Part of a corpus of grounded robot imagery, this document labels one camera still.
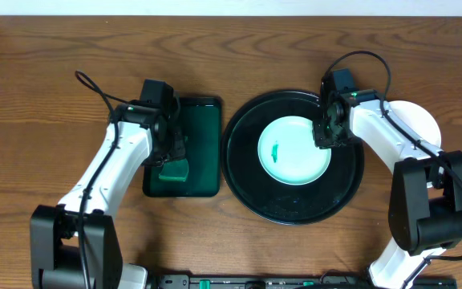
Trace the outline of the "green scrubbing sponge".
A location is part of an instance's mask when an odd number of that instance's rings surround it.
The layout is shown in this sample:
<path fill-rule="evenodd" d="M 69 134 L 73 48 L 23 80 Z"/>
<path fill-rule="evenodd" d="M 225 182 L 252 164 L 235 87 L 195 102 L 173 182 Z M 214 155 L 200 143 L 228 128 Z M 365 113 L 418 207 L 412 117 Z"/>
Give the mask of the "green scrubbing sponge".
<path fill-rule="evenodd" d="M 189 164 L 186 159 L 164 163 L 158 175 L 161 181 L 181 181 L 188 178 Z"/>

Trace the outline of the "white plate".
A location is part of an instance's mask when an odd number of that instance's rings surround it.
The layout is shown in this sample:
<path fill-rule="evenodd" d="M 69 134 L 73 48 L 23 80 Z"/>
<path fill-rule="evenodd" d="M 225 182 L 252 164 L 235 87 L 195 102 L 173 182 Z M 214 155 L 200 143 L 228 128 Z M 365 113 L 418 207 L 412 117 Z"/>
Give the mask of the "white plate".
<path fill-rule="evenodd" d="M 432 145 L 441 146 L 441 131 L 430 112 L 418 104 L 405 100 L 390 101 L 389 104 L 391 110 L 419 136 Z"/>
<path fill-rule="evenodd" d="M 286 185 L 306 185 L 328 169 L 331 150 L 314 143 L 313 122 L 301 116 L 284 116 L 262 131 L 257 155 L 262 168 Z"/>

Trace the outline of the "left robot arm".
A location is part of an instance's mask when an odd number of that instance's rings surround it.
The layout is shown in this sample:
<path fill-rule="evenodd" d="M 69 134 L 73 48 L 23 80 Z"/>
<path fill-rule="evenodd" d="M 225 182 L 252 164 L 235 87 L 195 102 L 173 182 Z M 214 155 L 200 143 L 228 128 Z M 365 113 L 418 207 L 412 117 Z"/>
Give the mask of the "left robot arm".
<path fill-rule="evenodd" d="M 77 184 L 56 206 L 30 217 L 34 288 L 145 288 L 148 272 L 127 264 L 114 218 L 141 165 L 184 156 L 180 106 L 121 104 L 104 141 Z"/>

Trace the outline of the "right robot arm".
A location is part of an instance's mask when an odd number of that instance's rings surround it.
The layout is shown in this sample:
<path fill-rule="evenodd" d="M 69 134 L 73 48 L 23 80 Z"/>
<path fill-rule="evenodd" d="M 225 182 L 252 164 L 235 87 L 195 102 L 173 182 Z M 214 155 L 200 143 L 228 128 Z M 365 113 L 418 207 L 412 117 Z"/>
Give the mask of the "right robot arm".
<path fill-rule="evenodd" d="M 314 125 L 320 148 L 367 144 L 392 173 L 388 223 L 392 235 L 368 267 L 380 288 L 409 288 L 434 260 L 462 241 L 462 152 L 446 153 L 413 128 L 430 115 L 411 107 L 399 116 L 375 90 L 332 91 L 322 100 L 322 121 Z M 453 256 L 462 261 L 462 255 Z"/>

